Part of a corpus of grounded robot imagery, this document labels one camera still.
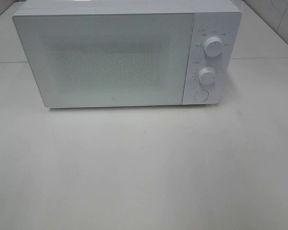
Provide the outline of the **white round door button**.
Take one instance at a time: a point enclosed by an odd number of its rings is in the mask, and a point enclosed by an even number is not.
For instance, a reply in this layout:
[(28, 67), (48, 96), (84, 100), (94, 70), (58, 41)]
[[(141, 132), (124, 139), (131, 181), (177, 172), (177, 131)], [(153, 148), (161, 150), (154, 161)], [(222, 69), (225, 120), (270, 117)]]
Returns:
[(206, 90), (199, 90), (194, 94), (194, 99), (198, 102), (205, 102), (209, 97), (209, 92)]

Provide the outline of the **white timer knob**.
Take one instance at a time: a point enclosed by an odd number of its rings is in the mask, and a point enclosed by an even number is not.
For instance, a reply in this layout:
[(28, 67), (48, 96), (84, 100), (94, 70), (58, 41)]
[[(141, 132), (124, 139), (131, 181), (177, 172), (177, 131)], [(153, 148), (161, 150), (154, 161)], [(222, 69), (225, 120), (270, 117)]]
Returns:
[(198, 80), (202, 85), (213, 84), (216, 78), (216, 70), (214, 68), (203, 68), (198, 72)]

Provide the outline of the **white microwave door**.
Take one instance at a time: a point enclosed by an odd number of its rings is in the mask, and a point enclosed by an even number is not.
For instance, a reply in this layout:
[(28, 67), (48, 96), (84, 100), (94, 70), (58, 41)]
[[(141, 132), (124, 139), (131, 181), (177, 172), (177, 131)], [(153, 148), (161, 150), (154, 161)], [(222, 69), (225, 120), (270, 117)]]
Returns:
[(182, 103), (191, 13), (13, 21), (48, 108)]

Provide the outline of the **upper white power knob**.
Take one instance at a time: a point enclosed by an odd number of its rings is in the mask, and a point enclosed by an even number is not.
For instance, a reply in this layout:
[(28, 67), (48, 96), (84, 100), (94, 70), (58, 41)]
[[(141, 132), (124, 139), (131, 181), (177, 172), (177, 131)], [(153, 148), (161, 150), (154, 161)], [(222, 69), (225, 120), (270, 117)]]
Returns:
[(223, 52), (223, 45), (224, 42), (220, 36), (210, 36), (203, 43), (204, 52), (208, 57), (217, 57)]

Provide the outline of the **white microwave oven body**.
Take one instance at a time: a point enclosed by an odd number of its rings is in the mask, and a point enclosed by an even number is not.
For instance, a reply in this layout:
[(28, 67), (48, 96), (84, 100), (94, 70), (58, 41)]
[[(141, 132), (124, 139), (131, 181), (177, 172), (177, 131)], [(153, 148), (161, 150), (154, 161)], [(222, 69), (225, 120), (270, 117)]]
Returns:
[[(216, 104), (225, 83), (242, 18), (239, 8), (229, 0), (28, 0), (14, 16), (178, 13), (193, 14), (193, 25), (182, 103), (173, 105)], [(223, 52), (217, 57), (208, 57), (203, 43), (213, 35), (223, 39)], [(215, 81), (210, 85), (202, 85), (198, 80), (198, 72), (206, 67), (216, 70)], [(209, 92), (205, 102), (194, 99), (199, 90)]]

